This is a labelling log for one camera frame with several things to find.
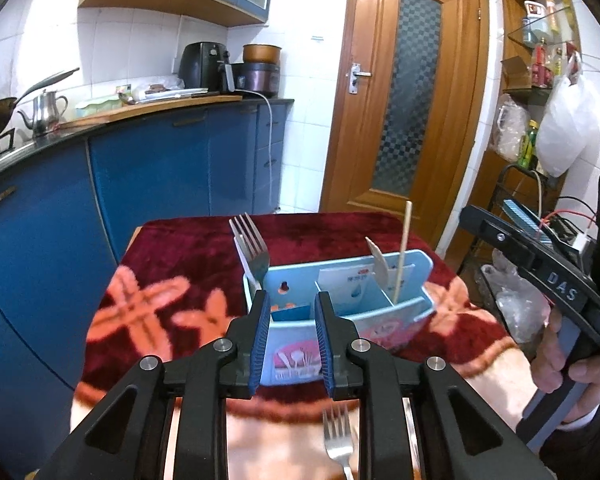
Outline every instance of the stainless steel teapot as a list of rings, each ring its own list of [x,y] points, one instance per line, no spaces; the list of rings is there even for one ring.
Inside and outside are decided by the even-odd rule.
[[[64,110],[62,112],[58,111],[58,106],[56,105],[59,100],[64,101]],[[58,127],[58,124],[62,120],[62,114],[66,112],[68,107],[69,101],[65,96],[56,97],[56,92],[47,92],[45,90],[33,99],[33,117],[31,119],[22,110],[18,110],[18,113],[22,116],[27,128],[33,131],[33,136],[42,137]]]

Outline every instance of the silver fork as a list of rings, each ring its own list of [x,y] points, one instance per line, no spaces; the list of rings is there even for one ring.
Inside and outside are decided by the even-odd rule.
[[[270,257],[260,231],[258,231],[247,213],[235,216],[229,220],[229,225],[238,242],[243,242],[241,247],[244,250],[244,256],[247,258],[253,277],[258,283],[262,284],[262,280],[264,280],[269,270]]]
[[[337,406],[337,415],[333,413],[331,407],[331,416],[327,415],[326,410],[322,410],[322,426],[324,427],[324,448],[331,460],[338,462],[344,469],[344,475],[347,480],[353,480],[353,474],[349,466],[349,457],[353,454],[353,438],[351,437],[351,427],[349,425],[349,410],[346,405],[344,412]]]

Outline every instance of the chopstick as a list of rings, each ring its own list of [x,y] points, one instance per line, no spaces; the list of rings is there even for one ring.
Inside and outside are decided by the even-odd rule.
[[[395,280],[394,304],[398,303],[400,297],[400,282],[402,281],[402,267],[404,266],[404,251],[407,250],[407,240],[409,238],[409,228],[411,227],[411,210],[413,203],[407,200],[404,207],[404,222],[402,224],[402,240],[400,241],[400,256],[398,256],[398,272]]]

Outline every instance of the metal screw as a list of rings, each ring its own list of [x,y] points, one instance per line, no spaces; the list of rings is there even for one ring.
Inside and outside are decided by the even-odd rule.
[[[371,348],[371,343],[366,339],[354,339],[351,342],[351,348],[356,352],[366,352]]]
[[[427,359],[427,366],[432,370],[439,372],[440,370],[444,370],[446,363],[442,357],[430,357]]]
[[[140,361],[142,370],[153,370],[158,365],[158,359],[152,355],[148,355]]]
[[[218,352],[226,352],[231,350],[234,344],[227,338],[223,337],[214,341],[214,350]]]

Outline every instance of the green bottle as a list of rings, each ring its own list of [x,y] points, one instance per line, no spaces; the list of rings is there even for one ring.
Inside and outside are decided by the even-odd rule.
[[[520,152],[518,153],[518,165],[528,170],[531,157],[536,148],[536,137],[538,136],[538,123],[529,121],[529,127],[520,141]]]

